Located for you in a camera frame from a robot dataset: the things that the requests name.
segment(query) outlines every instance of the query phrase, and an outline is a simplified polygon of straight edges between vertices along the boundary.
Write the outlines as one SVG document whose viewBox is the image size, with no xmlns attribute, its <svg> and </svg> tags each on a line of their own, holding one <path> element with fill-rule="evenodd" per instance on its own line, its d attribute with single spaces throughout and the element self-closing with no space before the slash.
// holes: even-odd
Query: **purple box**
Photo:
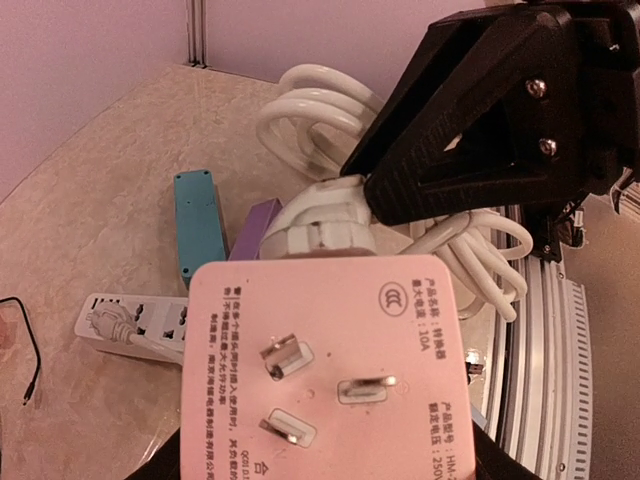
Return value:
<svg viewBox="0 0 640 480">
<path fill-rule="evenodd" d="M 277 198 L 251 207 L 228 260 L 257 260 L 262 237 L 280 210 L 282 210 L 282 204 Z"/>
</svg>

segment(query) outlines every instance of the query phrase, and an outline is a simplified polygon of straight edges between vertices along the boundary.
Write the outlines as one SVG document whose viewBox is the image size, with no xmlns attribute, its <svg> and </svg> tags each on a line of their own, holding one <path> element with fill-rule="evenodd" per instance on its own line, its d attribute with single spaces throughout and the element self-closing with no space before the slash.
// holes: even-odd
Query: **metal prong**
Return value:
<svg viewBox="0 0 640 480">
<path fill-rule="evenodd" d="M 273 425 L 268 420 L 265 420 L 265 419 L 260 420 L 260 424 L 258 426 L 263 430 L 266 430 L 267 432 L 286 440 L 291 445 L 298 445 L 298 443 L 300 442 L 300 439 L 297 436 L 284 431 L 280 427 Z"/>
<path fill-rule="evenodd" d="M 394 387 L 397 384 L 398 379 L 393 375 L 378 378 L 357 378 L 355 380 L 351 380 L 351 391 L 367 387 Z"/>
<path fill-rule="evenodd" d="M 377 378 L 357 378 L 340 382 L 338 397 L 340 403 L 372 403 L 384 402 L 387 399 L 387 388 L 398 384 L 393 375 Z"/>
<path fill-rule="evenodd" d="M 282 380 L 313 360 L 313 353 L 308 345 L 298 343 L 293 334 L 278 340 L 260 352 L 260 356 L 266 361 L 267 371 L 274 380 Z"/>
</svg>

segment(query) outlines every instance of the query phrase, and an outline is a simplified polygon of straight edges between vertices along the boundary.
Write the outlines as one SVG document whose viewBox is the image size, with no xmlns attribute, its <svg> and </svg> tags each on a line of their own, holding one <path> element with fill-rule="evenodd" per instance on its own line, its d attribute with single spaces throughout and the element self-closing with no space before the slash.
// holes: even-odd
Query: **pink power strip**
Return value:
<svg viewBox="0 0 640 480">
<path fill-rule="evenodd" d="M 435 257 L 212 263 L 191 282 L 186 480 L 472 479 L 469 405 Z"/>
</svg>

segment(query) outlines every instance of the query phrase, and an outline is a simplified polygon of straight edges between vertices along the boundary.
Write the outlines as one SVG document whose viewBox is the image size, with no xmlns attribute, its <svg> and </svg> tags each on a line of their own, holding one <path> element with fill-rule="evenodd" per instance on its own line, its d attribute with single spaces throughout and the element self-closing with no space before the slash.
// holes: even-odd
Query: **metal bolt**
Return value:
<svg viewBox="0 0 640 480">
<path fill-rule="evenodd" d="M 550 138 L 541 138 L 538 142 L 538 146 L 540 147 L 540 151 L 548 157 L 553 157 L 558 153 L 558 144 L 555 140 L 551 140 Z"/>
<path fill-rule="evenodd" d="M 527 87 L 527 92 L 533 98 L 541 99 L 547 94 L 547 84 L 539 78 L 527 80 L 525 86 Z"/>
</svg>

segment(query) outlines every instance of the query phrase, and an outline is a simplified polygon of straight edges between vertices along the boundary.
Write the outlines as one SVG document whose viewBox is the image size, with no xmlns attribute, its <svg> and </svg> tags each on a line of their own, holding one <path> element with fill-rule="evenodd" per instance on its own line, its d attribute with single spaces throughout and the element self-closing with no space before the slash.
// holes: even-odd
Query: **beige table surface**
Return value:
<svg viewBox="0 0 640 480">
<path fill-rule="evenodd" d="M 73 326 L 94 292 L 186 296 L 174 174 L 213 172 L 231 245 L 252 204 L 287 201 L 308 184 L 255 139 L 256 112 L 274 97 L 272 84 L 171 68 L 91 121 L 0 204 L 0 296 L 24 300 L 43 357 L 23 407 L 35 358 L 18 309 L 0 308 L 9 329 L 2 480 L 122 479 L 179 426 L 177 368 L 97 352 Z M 385 235 L 393 251 L 398 239 Z M 482 350 L 482 328 L 463 329 Z M 478 407 L 482 391 L 480 379 Z"/>
<path fill-rule="evenodd" d="M 609 202 L 585 202 L 587 245 L 565 251 L 569 277 L 584 284 L 593 360 L 591 476 L 640 478 L 640 223 Z"/>
</svg>

